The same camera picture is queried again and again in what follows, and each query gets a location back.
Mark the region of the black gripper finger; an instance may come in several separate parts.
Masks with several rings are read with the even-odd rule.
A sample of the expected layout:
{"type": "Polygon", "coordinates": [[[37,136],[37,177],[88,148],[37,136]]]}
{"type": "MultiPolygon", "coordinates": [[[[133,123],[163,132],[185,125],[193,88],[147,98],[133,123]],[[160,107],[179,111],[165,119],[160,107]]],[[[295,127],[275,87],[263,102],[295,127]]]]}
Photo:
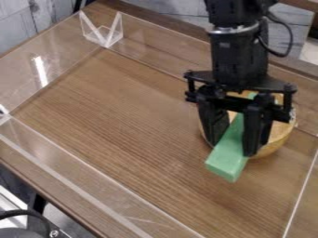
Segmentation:
{"type": "Polygon", "coordinates": [[[250,105],[243,111],[243,155],[252,157],[267,144],[272,129],[272,115],[263,108],[250,105]]]}

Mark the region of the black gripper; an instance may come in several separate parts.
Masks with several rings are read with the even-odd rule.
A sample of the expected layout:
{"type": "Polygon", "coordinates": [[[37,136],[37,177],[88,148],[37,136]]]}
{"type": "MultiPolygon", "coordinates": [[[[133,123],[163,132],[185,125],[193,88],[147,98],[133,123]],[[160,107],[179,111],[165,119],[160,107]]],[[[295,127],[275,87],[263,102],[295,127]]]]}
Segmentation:
{"type": "Polygon", "coordinates": [[[256,21],[208,33],[211,71],[188,71],[185,100],[198,103],[204,139],[214,147],[230,126],[228,112],[258,107],[270,119],[291,120],[296,86],[268,75],[268,24],[256,21]]]}

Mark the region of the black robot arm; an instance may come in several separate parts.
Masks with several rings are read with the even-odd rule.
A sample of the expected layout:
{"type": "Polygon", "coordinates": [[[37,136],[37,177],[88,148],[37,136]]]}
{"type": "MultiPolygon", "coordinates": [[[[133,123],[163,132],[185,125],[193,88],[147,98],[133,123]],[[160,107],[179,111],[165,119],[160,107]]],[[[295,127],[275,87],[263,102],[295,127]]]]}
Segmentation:
{"type": "Polygon", "coordinates": [[[291,120],[296,86],[268,75],[270,11],[278,0],[203,0],[212,29],[211,69],[188,71],[185,100],[198,105],[204,138],[215,146],[230,126],[230,112],[243,115],[242,150],[256,154],[275,121],[291,120]]]}

